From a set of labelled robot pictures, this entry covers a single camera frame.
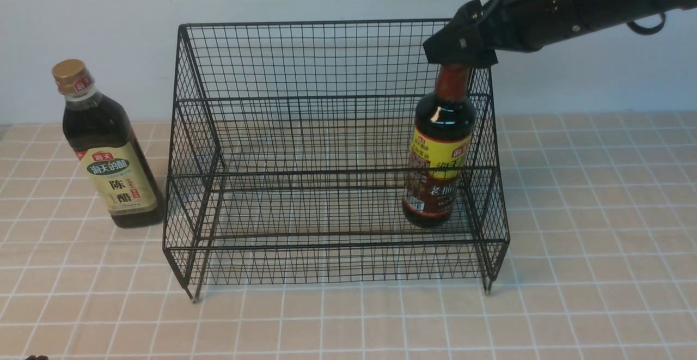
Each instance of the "tiled tabletop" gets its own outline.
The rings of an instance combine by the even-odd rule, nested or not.
[[[0,143],[0,359],[697,358],[697,113],[499,119],[510,253],[477,280],[212,288],[117,229],[58,125]],[[166,173],[168,124],[136,124]]]

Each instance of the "wall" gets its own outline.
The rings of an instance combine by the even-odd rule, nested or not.
[[[50,69],[70,57],[132,119],[168,119],[180,23],[450,17],[465,1],[0,0],[0,124],[59,121]],[[501,53],[497,110],[695,109],[695,28],[697,12],[678,11],[650,38],[618,27],[537,54]]]

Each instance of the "soy sauce bottle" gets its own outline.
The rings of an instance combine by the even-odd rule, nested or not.
[[[471,71],[465,65],[441,65],[436,89],[416,105],[408,164],[416,170],[407,176],[401,204],[404,216],[420,228],[440,226],[453,214],[457,168],[463,166],[477,118],[467,99]]]
[[[65,96],[65,139],[114,223],[120,228],[160,223],[162,193],[124,108],[95,88],[81,60],[60,62],[52,72]]]

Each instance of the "wire mesh rack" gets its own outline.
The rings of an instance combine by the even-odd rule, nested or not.
[[[182,288],[481,278],[510,234],[491,71],[455,211],[401,211],[418,100],[436,83],[421,43],[446,20],[179,27],[163,249]]]

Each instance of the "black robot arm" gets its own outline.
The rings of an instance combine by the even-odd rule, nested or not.
[[[623,23],[643,35],[657,33],[665,12],[691,8],[697,0],[473,0],[423,47],[431,64],[489,67],[498,62],[496,50],[535,52]],[[651,15],[662,22],[651,28],[634,22]]]

